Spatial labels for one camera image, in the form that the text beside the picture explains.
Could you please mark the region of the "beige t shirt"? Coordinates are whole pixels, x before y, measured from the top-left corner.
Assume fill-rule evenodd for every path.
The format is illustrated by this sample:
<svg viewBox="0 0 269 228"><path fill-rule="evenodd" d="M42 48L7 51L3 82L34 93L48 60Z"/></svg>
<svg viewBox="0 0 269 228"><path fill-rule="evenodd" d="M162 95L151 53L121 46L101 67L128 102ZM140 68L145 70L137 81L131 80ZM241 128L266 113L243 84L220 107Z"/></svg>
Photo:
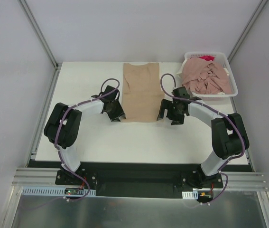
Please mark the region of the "beige t shirt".
<svg viewBox="0 0 269 228"><path fill-rule="evenodd" d="M123 64L123 122L155 122L164 96L160 88L159 63Z"/></svg>

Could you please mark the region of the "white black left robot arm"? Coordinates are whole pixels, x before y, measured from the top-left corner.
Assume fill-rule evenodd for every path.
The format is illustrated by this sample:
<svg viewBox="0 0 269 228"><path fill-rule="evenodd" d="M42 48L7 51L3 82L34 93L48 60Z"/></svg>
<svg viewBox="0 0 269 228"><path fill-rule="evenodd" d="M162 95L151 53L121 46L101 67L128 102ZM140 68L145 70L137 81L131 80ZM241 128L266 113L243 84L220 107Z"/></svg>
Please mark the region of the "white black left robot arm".
<svg viewBox="0 0 269 228"><path fill-rule="evenodd" d="M111 122L125 117L119 102L120 92L110 85L103 92L87 101L68 106L57 103L45 125L44 136L58 151L62 167L67 170L66 179L73 185L79 184L83 174L79 171L81 161L76 152L76 139L81 121L92 115L106 113Z"/></svg>

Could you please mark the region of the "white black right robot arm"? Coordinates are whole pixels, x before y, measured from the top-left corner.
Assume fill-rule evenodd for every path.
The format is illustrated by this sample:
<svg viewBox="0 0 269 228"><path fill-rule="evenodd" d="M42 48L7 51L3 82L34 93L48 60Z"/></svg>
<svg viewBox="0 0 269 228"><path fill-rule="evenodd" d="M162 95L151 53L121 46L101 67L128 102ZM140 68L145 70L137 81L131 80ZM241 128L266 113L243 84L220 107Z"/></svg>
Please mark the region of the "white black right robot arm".
<svg viewBox="0 0 269 228"><path fill-rule="evenodd" d="M170 97L171 101L162 99L158 120L166 117L171 125L182 125L185 117L191 116L211 128L213 150L196 171L196 183L205 188L230 160L241 157L248 149L242 117L238 113L224 114L215 110L198 97L190 97L184 87L174 89Z"/></svg>

